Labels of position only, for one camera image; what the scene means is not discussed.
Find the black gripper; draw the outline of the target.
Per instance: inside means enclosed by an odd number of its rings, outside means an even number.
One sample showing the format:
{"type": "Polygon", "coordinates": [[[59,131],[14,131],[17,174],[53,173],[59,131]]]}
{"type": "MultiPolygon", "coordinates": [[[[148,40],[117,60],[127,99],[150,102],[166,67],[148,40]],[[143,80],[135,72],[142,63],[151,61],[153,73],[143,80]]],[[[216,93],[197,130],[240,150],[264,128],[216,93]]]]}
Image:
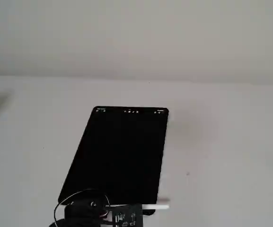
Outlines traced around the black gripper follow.
{"type": "MultiPolygon", "coordinates": [[[[103,202],[102,200],[79,200],[71,202],[64,209],[65,219],[78,219],[78,218],[88,218],[88,219],[99,219],[105,218],[109,211],[106,210],[106,205],[108,202],[103,202]]],[[[144,216],[151,216],[156,210],[142,210],[144,216]]]]}

